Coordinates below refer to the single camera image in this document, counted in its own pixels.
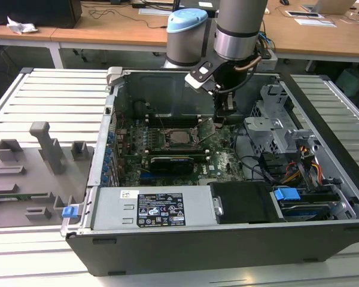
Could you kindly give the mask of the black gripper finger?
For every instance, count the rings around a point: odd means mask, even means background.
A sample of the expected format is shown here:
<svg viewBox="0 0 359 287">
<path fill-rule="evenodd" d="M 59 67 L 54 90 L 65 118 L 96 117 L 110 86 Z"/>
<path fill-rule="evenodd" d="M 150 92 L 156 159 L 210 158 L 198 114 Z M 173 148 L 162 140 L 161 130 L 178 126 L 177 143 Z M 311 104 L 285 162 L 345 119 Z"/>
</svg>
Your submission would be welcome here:
<svg viewBox="0 0 359 287">
<path fill-rule="evenodd" d="M 235 92 L 214 96 L 214 123 L 224 123 L 227 117 L 237 111 L 234 97 Z"/>
</svg>

